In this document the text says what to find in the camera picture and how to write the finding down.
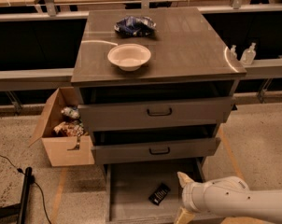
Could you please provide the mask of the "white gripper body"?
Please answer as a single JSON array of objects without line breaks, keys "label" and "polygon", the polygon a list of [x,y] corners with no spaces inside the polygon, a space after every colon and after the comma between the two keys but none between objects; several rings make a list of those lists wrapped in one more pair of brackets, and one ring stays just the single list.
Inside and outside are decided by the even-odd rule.
[{"label": "white gripper body", "polygon": [[202,213],[207,211],[204,193],[209,187],[209,183],[199,183],[195,181],[187,182],[182,190],[182,202],[184,207],[191,212]]}]

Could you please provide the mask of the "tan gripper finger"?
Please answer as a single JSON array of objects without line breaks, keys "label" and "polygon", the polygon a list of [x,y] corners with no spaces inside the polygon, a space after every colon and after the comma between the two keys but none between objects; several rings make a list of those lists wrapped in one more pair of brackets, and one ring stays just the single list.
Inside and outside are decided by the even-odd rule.
[{"label": "tan gripper finger", "polygon": [[191,179],[187,174],[182,172],[178,172],[177,177],[179,180],[179,184],[182,188],[185,188],[187,184],[194,182],[193,179]]},{"label": "tan gripper finger", "polygon": [[192,212],[184,207],[179,207],[174,224],[189,224],[194,218],[195,215]]}]

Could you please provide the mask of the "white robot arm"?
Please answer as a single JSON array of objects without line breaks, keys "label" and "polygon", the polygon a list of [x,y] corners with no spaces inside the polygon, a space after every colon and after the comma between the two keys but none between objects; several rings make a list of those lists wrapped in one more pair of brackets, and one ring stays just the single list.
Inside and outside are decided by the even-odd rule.
[{"label": "white robot arm", "polygon": [[218,217],[253,217],[282,224],[282,190],[251,190],[237,176],[204,183],[182,172],[178,172],[177,177],[183,206],[189,212],[209,212]]}]

